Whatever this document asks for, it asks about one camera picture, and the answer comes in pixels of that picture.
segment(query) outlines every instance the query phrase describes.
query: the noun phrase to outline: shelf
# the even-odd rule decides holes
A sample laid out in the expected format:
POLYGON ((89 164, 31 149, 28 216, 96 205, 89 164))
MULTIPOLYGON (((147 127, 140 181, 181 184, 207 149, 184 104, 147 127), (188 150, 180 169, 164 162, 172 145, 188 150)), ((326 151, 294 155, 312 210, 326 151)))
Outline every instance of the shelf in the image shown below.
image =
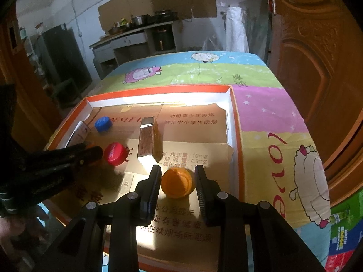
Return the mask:
POLYGON ((167 54, 167 53, 174 53, 176 52, 176 49, 170 49, 170 50, 164 50, 164 51, 155 51, 153 55, 161 55, 161 54, 167 54))
POLYGON ((146 29, 151 29, 153 27, 157 27, 157 26, 163 26, 163 25, 167 25, 167 24, 173 24, 174 22, 176 22, 176 21, 167 21, 167 22, 155 23, 155 24, 150 24, 150 25, 147 25, 147 26, 139 27, 139 28, 136 28, 136 29, 127 31, 127 32, 121 32, 119 34, 115 34, 115 35, 109 36, 107 39, 100 40, 100 41, 98 41, 98 42, 90 45, 90 49, 92 49, 94 47, 97 47, 99 45, 105 44, 105 43, 107 43, 109 41, 112 41, 114 39, 117 39, 117 38, 120 38, 120 37, 123 37, 123 36, 127 36, 127 35, 131 35, 134 32, 140 32, 140 31, 143 31, 143 30, 146 30, 146 29))

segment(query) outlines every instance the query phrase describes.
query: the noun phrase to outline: cartoon sheep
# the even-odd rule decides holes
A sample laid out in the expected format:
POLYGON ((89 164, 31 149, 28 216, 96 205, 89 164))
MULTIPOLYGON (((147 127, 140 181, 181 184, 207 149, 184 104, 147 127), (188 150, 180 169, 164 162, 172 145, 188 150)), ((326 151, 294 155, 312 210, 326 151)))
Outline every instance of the cartoon sheep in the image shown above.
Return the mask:
POLYGON ((125 80, 123 83, 134 83, 154 75, 161 75, 160 66, 143 67, 132 70, 125 75, 125 80))
POLYGON ((310 221, 321 229, 326 227, 330 217, 328 184, 314 147, 301 145, 296 151, 294 173, 296 188, 290 192, 290 198, 294 201, 298 195, 310 221))
POLYGON ((218 60, 219 56, 209 53, 209 52, 195 52, 192 55, 192 58, 197 61, 202 61, 204 63, 207 63, 207 62, 213 62, 213 61, 218 60))

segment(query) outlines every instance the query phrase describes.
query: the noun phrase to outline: blue bottle cap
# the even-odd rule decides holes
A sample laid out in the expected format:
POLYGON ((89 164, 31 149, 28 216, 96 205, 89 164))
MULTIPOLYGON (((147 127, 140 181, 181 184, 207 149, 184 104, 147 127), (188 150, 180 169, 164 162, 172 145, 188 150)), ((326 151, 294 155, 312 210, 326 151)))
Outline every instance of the blue bottle cap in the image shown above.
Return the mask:
POLYGON ((94 126, 96 127, 97 131, 101 133, 111 128, 112 122, 108 116, 103 116, 96 121, 94 126))

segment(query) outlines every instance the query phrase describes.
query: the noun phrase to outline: white plastic bag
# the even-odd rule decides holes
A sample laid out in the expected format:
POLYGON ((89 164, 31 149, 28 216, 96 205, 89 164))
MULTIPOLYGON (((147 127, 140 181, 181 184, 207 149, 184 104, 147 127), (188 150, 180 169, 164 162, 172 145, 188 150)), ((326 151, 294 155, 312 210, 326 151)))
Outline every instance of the white plastic bag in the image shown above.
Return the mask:
POLYGON ((205 39, 202 51, 222 51, 222 47, 218 42, 217 35, 212 35, 205 39))
POLYGON ((226 14, 226 51, 248 53, 246 30, 243 25, 242 8, 228 7, 226 14))

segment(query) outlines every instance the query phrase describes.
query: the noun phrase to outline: red bottle cap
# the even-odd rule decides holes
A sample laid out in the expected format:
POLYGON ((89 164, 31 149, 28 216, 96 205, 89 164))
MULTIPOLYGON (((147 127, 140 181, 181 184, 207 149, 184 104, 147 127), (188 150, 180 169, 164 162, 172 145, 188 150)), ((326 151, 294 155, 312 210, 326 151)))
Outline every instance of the red bottle cap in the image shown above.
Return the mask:
POLYGON ((103 152, 104 159, 112 166, 118 166, 125 161, 128 150, 120 143, 111 143, 103 152))

